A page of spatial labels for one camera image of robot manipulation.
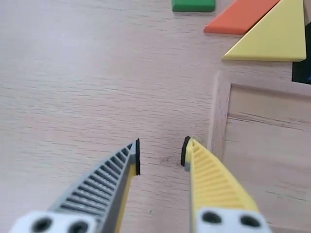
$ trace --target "green block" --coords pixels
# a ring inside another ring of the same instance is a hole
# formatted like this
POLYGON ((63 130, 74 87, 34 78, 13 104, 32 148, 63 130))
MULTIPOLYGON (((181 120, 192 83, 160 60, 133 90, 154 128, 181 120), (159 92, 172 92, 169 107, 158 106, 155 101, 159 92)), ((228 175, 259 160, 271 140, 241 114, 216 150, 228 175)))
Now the green block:
POLYGON ((215 0, 172 0, 173 11, 212 12, 215 0))

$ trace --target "orange tangram piece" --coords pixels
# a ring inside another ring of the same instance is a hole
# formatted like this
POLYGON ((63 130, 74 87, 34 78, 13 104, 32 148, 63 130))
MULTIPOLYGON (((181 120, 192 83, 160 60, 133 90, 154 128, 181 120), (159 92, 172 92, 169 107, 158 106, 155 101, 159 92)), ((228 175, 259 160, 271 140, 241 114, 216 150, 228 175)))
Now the orange tangram piece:
POLYGON ((205 28, 205 33, 245 34, 280 0, 236 0, 205 28))

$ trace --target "yellow triangle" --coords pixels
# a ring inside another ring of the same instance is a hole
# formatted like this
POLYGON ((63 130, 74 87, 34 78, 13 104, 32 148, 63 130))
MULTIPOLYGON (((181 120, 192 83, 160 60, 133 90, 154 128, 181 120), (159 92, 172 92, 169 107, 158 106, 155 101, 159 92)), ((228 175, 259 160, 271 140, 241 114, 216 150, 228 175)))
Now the yellow triangle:
POLYGON ((306 56, 303 0, 281 0, 223 59, 294 62, 306 56))

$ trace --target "black object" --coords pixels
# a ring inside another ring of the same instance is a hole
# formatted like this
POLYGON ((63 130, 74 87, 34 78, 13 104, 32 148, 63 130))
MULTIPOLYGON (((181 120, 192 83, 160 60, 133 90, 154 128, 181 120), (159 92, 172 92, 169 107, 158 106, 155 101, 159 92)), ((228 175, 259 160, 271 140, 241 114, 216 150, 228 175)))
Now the black object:
POLYGON ((68 230, 68 233, 85 233, 87 232, 87 229, 87 223, 80 221, 72 224, 72 226, 68 230))
POLYGON ((292 81, 311 84, 311 23, 305 27, 307 58, 302 62, 293 62, 292 81))
POLYGON ((136 140, 136 175, 140 175, 140 142, 136 140))
POLYGON ((32 227, 32 232, 42 233, 47 231, 52 225, 52 220, 48 217, 44 217, 36 221, 32 227))
POLYGON ((186 148, 187 148, 189 140, 190 140, 189 136, 185 137, 184 144, 183 144, 183 147, 181 149, 181 156, 180 156, 180 165, 181 166, 185 166, 186 148))
POLYGON ((220 218, 220 216, 211 211, 205 212, 202 216, 202 220, 204 222, 214 223, 214 224, 219 224, 222 222, 222 219, 220 218))
POLYGON ((241 223, 244 226, 260 227, 260 223, 255 218, 253 218, 251 216, 243 216, 243 217, 241 217, 241 223))

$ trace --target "ribbed grip surface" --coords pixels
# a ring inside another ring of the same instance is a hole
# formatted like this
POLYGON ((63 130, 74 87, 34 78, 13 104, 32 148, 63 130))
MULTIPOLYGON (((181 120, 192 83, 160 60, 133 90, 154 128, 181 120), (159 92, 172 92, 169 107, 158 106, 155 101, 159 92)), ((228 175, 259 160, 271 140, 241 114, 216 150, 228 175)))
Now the ribbed grip surface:
POLYGON ((110 208, 124 168, 130 162, 131 147, 132 144, 128 145, 98 165, 54 205, 53 210, 102 219, 110 208))
POLYGON ((258 211, 255 202, 226 167, 200 143, 191 139, 186 154, 190 158, 193 211, 202 207, 258 211))

